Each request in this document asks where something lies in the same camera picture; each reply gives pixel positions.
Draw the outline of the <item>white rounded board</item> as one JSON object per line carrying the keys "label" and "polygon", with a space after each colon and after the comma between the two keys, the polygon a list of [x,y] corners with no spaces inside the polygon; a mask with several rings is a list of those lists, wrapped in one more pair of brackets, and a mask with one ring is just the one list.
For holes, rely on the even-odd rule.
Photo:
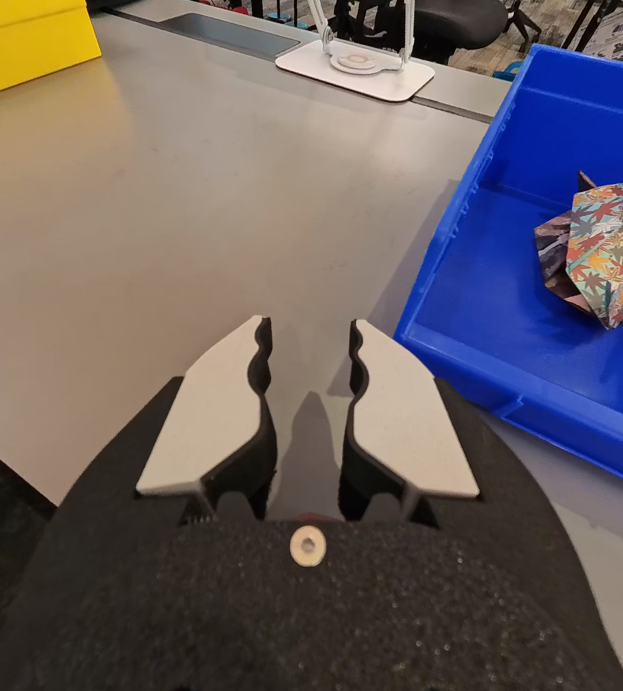
{"label": "white rounded board", "polygon": [[[378,57],[399,58],[399,54],[389,50],[368,48],[346,41],[333,41],[332,47],[335,49],[362,47],[374,51]],[[320,39],[277,57],[275,64],[277,68],[285,72],[395,104],[410,100],[436,76],[434,68],[416,60],[410,60],[400,72],[382,72],[372,75],[343,73],[330,65],[329,57],[322,51]]]}

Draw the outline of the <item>dark grey table hatch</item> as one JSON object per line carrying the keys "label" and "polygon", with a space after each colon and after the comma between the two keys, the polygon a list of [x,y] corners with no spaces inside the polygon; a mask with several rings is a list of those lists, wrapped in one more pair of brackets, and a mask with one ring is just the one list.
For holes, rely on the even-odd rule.
{"label": "dark grey table hatch", "polygon": [[280,54],[300,44],[295,39],[196,13],[165,19],[158,23],[158,27],[189,39],[268,61],[273,61]]}

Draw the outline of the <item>black office chair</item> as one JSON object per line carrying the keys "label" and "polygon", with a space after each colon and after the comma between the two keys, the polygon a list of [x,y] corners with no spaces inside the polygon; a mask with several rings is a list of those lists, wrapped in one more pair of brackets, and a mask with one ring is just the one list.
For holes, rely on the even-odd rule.
{"label": "black office chair", "polygon": [[[406,1],[337,1],[328,21],[338,39],[400,52],[403,48]],[[411,55],[446,65],[459,49],[479,50],[514,25],[523,37],[522,49],[539,39],[541,28],[521,9],[521,1],[415,1]]]}

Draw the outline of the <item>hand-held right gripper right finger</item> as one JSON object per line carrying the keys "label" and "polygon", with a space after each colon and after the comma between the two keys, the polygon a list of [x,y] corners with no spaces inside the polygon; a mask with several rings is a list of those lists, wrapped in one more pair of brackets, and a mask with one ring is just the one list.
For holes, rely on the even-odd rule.
{"label": "hand-held right gripper right finger", "polygon": [[346,521],[411,520],[428,497],[476,500],[480,488],[434,376],[364,319],[349,335],[352,399],[338,507]]}

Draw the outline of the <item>dark purple patterned folded paper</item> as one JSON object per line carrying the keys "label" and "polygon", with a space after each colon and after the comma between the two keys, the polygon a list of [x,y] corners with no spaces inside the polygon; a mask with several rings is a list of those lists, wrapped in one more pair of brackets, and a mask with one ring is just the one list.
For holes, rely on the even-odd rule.
{"label": "dark purple patterned folded paper", "polygon": [[[577,180],[577,193],[600,187],[582,171],[577,172]],[[581,312],[597,319],[566,273],[571,210],[572,208],[546,221],[534,230],[541,274],[548,290]]]}

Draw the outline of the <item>leaf-patterned teal origami paper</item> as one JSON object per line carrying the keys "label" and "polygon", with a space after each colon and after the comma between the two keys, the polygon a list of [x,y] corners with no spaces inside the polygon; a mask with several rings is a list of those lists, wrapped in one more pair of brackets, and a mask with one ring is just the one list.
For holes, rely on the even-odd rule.
{"label": "leaf-patterned teal origami paper", "polygon": [[623,324],[623,183],[575,194],[566,273],[606,329]]}

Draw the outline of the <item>yellow plastic bin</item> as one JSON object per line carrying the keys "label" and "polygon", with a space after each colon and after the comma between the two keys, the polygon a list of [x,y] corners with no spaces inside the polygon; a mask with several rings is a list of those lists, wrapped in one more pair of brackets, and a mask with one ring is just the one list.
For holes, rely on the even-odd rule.
{"label": "yellow plastic bin", "polygon": [[0,91],[101,56],[84,1],[0,1]]}

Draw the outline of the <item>white printed sign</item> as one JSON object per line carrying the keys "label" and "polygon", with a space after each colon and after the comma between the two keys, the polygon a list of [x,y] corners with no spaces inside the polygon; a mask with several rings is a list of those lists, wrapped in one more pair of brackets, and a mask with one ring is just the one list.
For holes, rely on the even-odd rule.
{"label": "white printed sign", "polygon": [[623,63],[623,5],[600,21],[582,53]]}

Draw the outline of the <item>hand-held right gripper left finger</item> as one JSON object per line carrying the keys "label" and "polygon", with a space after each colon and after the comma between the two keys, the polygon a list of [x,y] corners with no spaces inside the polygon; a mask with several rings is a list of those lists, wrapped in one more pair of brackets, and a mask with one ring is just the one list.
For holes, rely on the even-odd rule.
{"label": "hand-held right gripper left finger", "polygon": [[254,315],[186,371],[140,475],[140,497],[187,497],[214,516],[238,495],[264,520],[278,440],[266,399],[272,321]]}

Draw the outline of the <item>blue box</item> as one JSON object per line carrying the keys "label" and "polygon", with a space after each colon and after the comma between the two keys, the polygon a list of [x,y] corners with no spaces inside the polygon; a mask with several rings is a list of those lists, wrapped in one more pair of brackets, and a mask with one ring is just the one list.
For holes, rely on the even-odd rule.
{"label": "blue box", "polygon": [[534,230],[577,172],[623,182],[623,63],[533,47],[429,244],[394,336],[499,419],[623,479],[623,325],[544,285]]}

